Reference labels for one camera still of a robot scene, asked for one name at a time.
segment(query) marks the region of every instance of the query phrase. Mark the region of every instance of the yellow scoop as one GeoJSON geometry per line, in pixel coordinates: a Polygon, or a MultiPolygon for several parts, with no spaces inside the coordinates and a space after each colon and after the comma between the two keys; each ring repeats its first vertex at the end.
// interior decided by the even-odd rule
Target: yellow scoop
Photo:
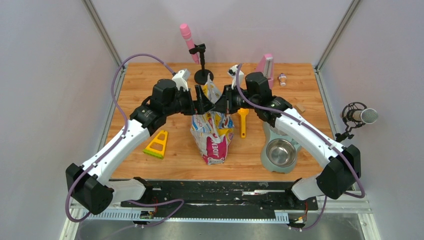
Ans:
{"type": "Polygon", "coordinates": [[[240,137],[244,139],[246,137],[246,116],[249,113],[249,109],[240,108],[237,113],[240,115],[240,137]]]}

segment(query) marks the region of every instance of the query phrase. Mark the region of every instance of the pet food bag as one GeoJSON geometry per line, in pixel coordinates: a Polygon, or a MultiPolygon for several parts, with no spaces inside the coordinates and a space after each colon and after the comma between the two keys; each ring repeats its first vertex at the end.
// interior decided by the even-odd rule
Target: pet food bag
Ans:
{"type": "MultiPolygon", "coordinates": [[[[222,94],[210,79],[204,85],[203,92],[212,103],[222,94]]],[[[190,132],[201,157],[208,165],[224,163],[233,139],[233,130],[234,124],[229,114],[226,116],[224,113],[209,111],[191,117],[190,132]]]]}

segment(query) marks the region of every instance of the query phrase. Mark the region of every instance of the stainless steel bowl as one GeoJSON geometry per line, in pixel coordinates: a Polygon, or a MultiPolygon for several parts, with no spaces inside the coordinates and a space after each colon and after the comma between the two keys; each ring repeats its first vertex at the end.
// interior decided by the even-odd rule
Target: stainless steel bowl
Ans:
{"type": "Polygon", "coordinates": [[[284,139],[274,139],[266,147],[266,156],[278,167],[290,166],[297,157],[295,147],[284,139]]]}

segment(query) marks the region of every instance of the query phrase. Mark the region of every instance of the wooden tabletop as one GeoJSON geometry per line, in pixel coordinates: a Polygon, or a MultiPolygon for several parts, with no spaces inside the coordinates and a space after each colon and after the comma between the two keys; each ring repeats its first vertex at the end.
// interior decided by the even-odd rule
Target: wooden tabletop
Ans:
{"type": "MultiPolygon", "coordinates": [[[[213,72],[213,82],[222,91],[224,85],[231,84],[228,69],[235,63],[207,63],[206,69],[213,72]]],[[[256,63],[243,64],[245,75],[254,72],[256,63]]],[[[187,68],[191,72],[189,87],[194,93],[194,73],[200,65],[194,63],[170,63],[174,71],[187,68]]],[[[152,87],[159,79],[170,79],[172,76],[160,63],[130,63],[119,94],[118,103],[129,116],[142,101],[152,94],[152,87]]],[[[331,136],[329,122],[323,101],[315,79],[311,64],[277,63],[274,66],[273,95],[280,96],[292,105],[301,103],[306,111],[302,116],[327,136],[331,136]],[[281,87],[277,76],[284,73],[287,85],[281,87]]],[[[116,169],[113,178],[161,180],[234,180],[234,181],[294,181],[307,178],[321,172],[321,167],[315,159],[303,148],[297,160],[296,167],[288,174],[269,172],[260,160],[260,153],[265,144],[265,134],[262,121],[251,109],[246,118],[246,138],[240,138],[240,118],[232,115],[235,124],[234,138],[229,145],[228,156],[223,164],[207,165],[190,133],[190,116],[175,114],[169,116],[166,124],[160,130],[169,132],[163,159],[143,153],[143,149],[156,135],[138,146],[116,169]]],[[[117,134],[124,125],[123,118],[115,111],[108,133],[108,141],[117,134]]]]}

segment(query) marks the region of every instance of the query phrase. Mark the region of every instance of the gray wall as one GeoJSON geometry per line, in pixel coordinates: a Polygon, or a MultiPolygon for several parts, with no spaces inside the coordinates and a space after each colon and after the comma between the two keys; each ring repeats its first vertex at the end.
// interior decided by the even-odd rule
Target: gray wall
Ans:
{"type": "Polygon", "coordinates": [[[2,0],[0,36],[0,239],[58,239],[65,169],[97,149],[116,66],[79,0],[2,0]]]}
{"type": "Polygon", "coordinates": [[[422,0],[362,1],[322,71],[337,116],[354,101],[379,112],[352,142],[384,240],[424,234],[423,11],[422,0]]]}
{"type": "MultiPolygon", "coordinates": [[[[92,0],[119,55],[191,63],[180,24],[206,44],[206,62],[316,64],[351,0],[92,0]]],[[[138,58],[137,62],[154,62],[138,58]]]]}

